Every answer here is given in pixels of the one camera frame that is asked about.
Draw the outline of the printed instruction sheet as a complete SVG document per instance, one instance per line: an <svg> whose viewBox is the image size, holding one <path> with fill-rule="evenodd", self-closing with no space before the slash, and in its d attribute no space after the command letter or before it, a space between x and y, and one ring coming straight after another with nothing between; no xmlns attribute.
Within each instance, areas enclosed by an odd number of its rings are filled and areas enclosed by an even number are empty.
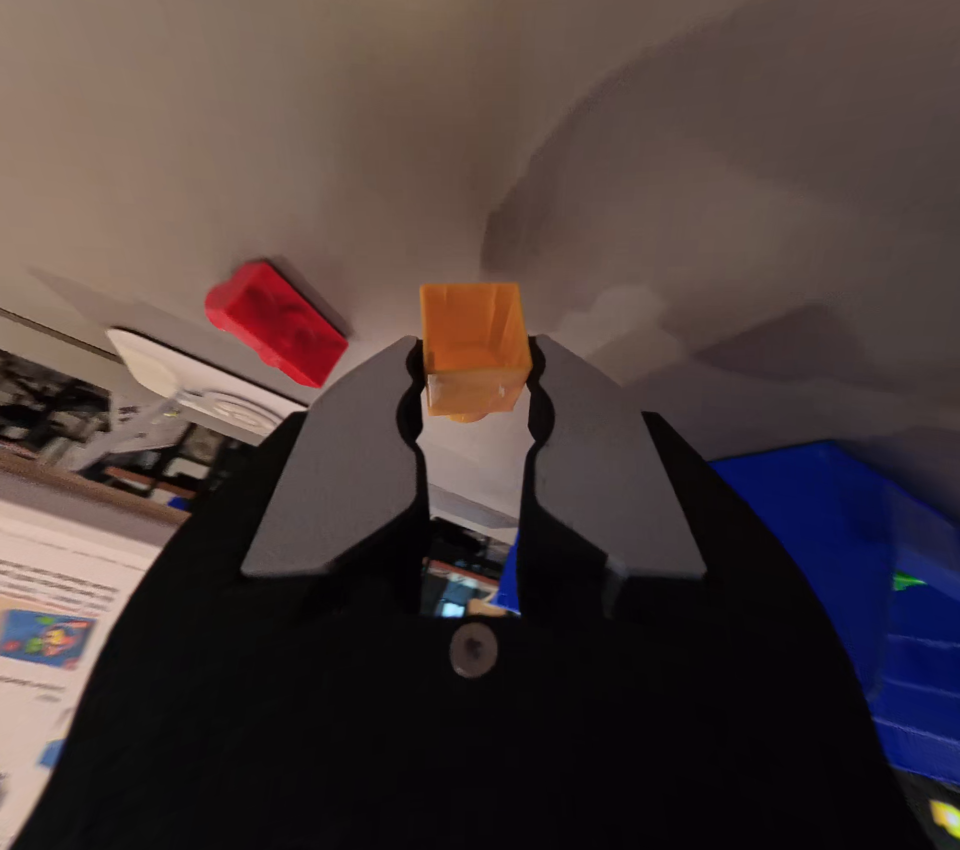
<svg viewBox="0 0 960 850"><path fill-rule="evenodd" d="M97 658L159 553L149 543L2 505L2 848L42 795Z"/></svg>

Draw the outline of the blue plastic bin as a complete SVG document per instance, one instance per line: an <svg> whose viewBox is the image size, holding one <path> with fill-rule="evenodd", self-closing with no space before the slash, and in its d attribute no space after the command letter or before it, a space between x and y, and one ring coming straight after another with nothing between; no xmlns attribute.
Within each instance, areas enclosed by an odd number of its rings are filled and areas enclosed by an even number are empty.
<svg viewBox="0 0 960 850"><path fill-rule="evenodd" d="M701 551L702 583L642 584L616 600L521 600L519 647L545 675L610 703L654 688L683 698L675 758L693 736L756 783L886 779L958 787L958 528L832 442L701 460L656 414L644 418ZM894 592L895 571L927 583Z"/></svg>

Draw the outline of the grey desk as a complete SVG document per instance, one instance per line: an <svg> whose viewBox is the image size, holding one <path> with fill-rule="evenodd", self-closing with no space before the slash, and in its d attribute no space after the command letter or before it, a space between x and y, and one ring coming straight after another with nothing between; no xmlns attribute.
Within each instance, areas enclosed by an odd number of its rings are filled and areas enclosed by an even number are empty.
<svg viewBox="0 0 960 850"><path fill-rule="evenodd" d="M958 518L958 0L2 0L2 348L136 391L267 259L350 340L419 285L710 459L824 438Z"/></svg>

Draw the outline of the white instruction stand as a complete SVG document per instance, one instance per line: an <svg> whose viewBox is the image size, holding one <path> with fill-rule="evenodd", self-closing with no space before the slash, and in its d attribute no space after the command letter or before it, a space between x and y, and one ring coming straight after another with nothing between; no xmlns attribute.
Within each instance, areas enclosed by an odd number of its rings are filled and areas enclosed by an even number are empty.
<svg viewBox="0 0 960 850"><path fill-rule="evenodd" d="M66 453L66 467L41 466L30 472L27 460L2 459L2 505L14 505L87 527L149 543L161 549L187 514L169 504L94 484L81 469L102 463L126 449L173 450L172 437L158 440L166 423L189 416L214 422L215 436L241 436L241 445L257 444L306 404L270 391L212 364L132 331L109 329L107 336L143 397L122 405L116 422L95 439L83 439Z"/></svg>

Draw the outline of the yellow toy block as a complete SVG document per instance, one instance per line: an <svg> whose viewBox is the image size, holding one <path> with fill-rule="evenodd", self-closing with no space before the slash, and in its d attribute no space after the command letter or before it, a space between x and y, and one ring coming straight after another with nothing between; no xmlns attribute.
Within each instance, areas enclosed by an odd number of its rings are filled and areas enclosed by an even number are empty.
<svg viewBox="0 0 960 850"><path fill-rule="evenodd" d="M515 282L419 288L426 410L475 423L512 412L533 367Z"/></svg>

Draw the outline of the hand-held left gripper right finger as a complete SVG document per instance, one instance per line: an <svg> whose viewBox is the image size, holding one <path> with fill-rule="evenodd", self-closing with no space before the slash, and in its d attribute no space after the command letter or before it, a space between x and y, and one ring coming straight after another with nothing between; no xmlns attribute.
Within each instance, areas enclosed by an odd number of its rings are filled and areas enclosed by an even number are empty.
<svg viewBox="0 0 960 850"><path fill-rule="evenodd" d="M556 340L530 338L517 540L521 600L616 600L707 572L642 411Z"/></svg>

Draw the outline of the red two-stud block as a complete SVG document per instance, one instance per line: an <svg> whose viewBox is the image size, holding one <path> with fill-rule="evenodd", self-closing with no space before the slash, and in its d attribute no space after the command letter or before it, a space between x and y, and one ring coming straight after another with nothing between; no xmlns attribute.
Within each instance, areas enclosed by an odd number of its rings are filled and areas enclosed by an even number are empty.
<svg viewBox="0 0 960 850"><path fill-rule="evenodd" d="M349 348L344 334L266 260L241 265L207 292L203 305L214 327L306 388L322 388Z"/></svg>

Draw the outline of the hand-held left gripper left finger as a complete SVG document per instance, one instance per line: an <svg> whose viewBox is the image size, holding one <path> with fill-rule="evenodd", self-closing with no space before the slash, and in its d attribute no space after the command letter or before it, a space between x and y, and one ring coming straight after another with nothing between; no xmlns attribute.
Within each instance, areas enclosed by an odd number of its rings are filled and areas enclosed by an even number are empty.
<svg viewBox="0 0 960 850"><path fill-rule="evenodd" d="M429 527L423 345L402 337L311 406L241 572L278 579L330 571L390 525Z"/></svg>

